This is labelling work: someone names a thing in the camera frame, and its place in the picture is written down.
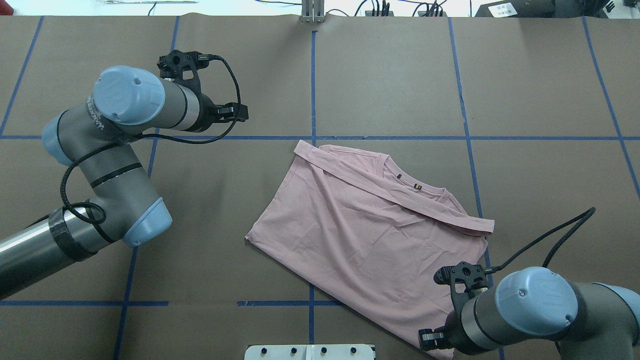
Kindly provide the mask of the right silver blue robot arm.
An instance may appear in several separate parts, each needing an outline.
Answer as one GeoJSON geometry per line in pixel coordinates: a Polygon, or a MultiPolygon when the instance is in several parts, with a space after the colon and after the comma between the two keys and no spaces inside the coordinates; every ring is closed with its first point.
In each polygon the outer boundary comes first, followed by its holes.
{"type": "Polygon", "coordinates": [[[489,287],[489,269],[460,262],[434,282],[450,287],[445,324],[418,331],[425,353],[454,349],[469,356],[529,340],[556,343],[563,360],[632,360],[639,346],[639,295],[619,285],[573,282],[533,266],[489,287]]]}

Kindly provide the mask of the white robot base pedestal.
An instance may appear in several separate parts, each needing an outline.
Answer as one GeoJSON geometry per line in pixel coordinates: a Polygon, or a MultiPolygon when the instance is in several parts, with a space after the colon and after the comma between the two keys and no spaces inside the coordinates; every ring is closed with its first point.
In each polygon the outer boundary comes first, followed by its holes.
{"type": "Polygon", "coordinates": [[[245,360],[375,360],[370,344],[263,344],[251,345],[245,360]]]}

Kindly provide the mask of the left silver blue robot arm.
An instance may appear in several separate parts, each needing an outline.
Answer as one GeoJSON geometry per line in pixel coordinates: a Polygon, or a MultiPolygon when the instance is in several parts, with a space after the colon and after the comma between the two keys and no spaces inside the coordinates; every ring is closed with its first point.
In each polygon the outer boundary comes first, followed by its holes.
{"type": "Polygon", "coordinates": [[[1,298],[13,296],[121,241],[137,248],[173,222],[131,144],[142,139],[194,144],[149,129],[201,133],[249,118],[237,77],[220,55],[172,50],[159,75],[115,65],[86,100],[43,129],[46,152],[66,170],[61,207],[1,241],[1,298]]]}

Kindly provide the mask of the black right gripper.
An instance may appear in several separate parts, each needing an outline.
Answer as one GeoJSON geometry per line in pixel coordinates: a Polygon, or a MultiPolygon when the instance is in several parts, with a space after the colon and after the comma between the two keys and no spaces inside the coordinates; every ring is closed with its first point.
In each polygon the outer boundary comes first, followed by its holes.
{"type": "MultiPolygon", "coordinates": [[[[442,266],[434,273],[433,280],[437,285],[449,287],[455,316],[461,319],[464,306],[490,288],[489,275],[492,274],[492,267],[461,261],[457,265],[442,266]]],[[[418,330],[418,342],[423,352],[452,349],[444,327],[418,330]]]]}

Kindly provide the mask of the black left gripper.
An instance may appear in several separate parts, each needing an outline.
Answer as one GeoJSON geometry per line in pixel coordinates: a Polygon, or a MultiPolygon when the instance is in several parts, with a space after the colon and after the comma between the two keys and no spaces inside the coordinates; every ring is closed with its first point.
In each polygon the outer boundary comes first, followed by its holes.
{"type": "Polygon", "coordinates": [[[160,77],[177,84],[185,96],[185,114],[174,130],[202,133],[214,123],[245,122],[249,120],[249,108],[245,104],[228,102],[217,104],[202,92],[198,71],[208,68],[217,57],[199,51],[172,50],[157,61],[160,77]]]}

